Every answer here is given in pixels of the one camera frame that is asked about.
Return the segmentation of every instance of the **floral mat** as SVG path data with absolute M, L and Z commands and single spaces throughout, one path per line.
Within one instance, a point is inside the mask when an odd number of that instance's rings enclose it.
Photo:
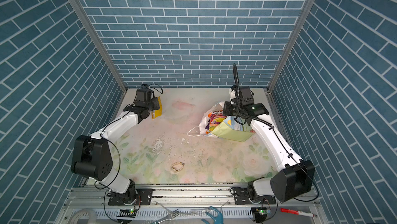
M 216 101 L 189 96 L 161 101 L 162 116 L 143 120 L 115 143 L 123 176 L 135 183 L 229 183 L 271 178 L 277 173 L 258 134 L 245 142 L 186 135 Z M 118 154 L 114 147 L 111 152 L 117 169 Z M 178 172 L 171 168 L 176 162 L 184 164 Z

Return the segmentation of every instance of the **metal fork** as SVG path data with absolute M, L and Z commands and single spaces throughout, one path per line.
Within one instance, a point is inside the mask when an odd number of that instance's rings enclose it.
M 155 222 L 152 222 L 151 224 L 159 224 L 159 223 L 161 223 L 163 221 L 166 221 L 166 220 L 172 220 L 175 217 L 177 217 L 178 215 L 179 215 L 179 211 L 178 210 L 174 210 L 174 211 L 170 212 L 169 214 L 167 214 L 166 217 L 161 218 L 160 220 L 157 220 Z

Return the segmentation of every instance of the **black mount bracket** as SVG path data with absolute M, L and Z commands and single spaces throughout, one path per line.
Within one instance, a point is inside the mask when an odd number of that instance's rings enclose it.
M 246 204 L 254 204 L 253 201 L 249 198 L 249 193 L 247 188 L 235 187 L 232 188 L 234 192 L 234 203 L 236 205 L 246 205 Z M 266 199 L 269 204 L 275 204 L 275 198 L 273 195 L 264 195 L 262 196 L 261 200 L 259 201 L 262 203 L 262 199 Z
M 138 195 L 136 196 L 137 201 L 139 201 L 139 196 L 141 197 L 141 206 L 142 205 L 150 205 L 150 202 L 152 200 L 152 189 L 136 189 L 138 192 Z M 110 193 L 107 194 L 109 196 L 109 206 L 126 206 L 122 199 L 115 197 L 113 195 L 109 195 Z

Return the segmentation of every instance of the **snack bag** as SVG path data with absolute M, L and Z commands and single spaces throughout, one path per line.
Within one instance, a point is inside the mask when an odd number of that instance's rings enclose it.
M 187 135 L 189 136 L 206 136 L 213 138 L 231 139 L 238 142 L 244 142 L 250 138 L 255 131 L 247 123 L 239 124 L 234 120 L 234 117 L 227 117 L 223 115 L 223 107 L 225 102 L 218 102 L 214 107 L 208 110 L 201 119 L 198 125 L 200 129 L 199 135 L 190 135 L 196 127 L 192 128 Z
M 216 126 L 218 126 L 219 123 L 223 122 L 223 120 L 226 118 L 222 114 L 223 111 L 213 111 L 210 114 L 208 114 L 208 117 L 210 118 L 208 122 L 208 130 L 209 132 L 206 132 L 207 134 L 212 132 Z

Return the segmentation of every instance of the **metal rail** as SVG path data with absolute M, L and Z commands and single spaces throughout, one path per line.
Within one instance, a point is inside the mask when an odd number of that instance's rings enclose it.
M 97 32 L 95 31 L 94 26 L 92 25 L 90 19 L 88 18 L 87 14 L 84 11 L 83 6 L 81 5 L 79 0 L 68 0 L 70 5 L 72 6 L 73 10 L 75 11 L 77 17 L 83 24 L 85 30 L 87 31 L 88 35 L 91 37 L 92 42 L 94 43 L 95 47 L 98 49 L 99 53 L 101 54 L 103 60 L 107 64 L 112 73 L 113 77 L 116 79 L 117 83 L 119 84 L 120 88 L 124 93 L 127 92 L 127 86 L 124 83 L 123 79 L 121 78 L 119 72 L 117 71 L 112 58 L 108 51 L 106 50 L 105 46 L 103 45 L 101 39 L 99 38 Z
M 298 38 L 298 35 L 300 33 L 300 30 L 303 27 L 303 24 L 305 24 L 305 20 L 307 16 L 309 15 L 310 9 L 313 6 L 315 0 L 306 0 L 302 10 L 300 12 L 300 16 L 298 17 L 298 20 L 292 29 L 291 35 L 288 39 L 287 45 L 285 46 L 285 49 L 283 53 L 281 54 L 280 61 L 274 71 L 273 77 L 270 80 L 269 86 L 268 86 L 268 91 L 271 92 L 273 88 L 275 87 L 275 83 L 277 82 L 278 77 L 280 76 L 281 71 L 283 70 L 283 67 L 288 59 L 288 56 L 291 53 L 292 48 L 294 47 L 294 44 Z

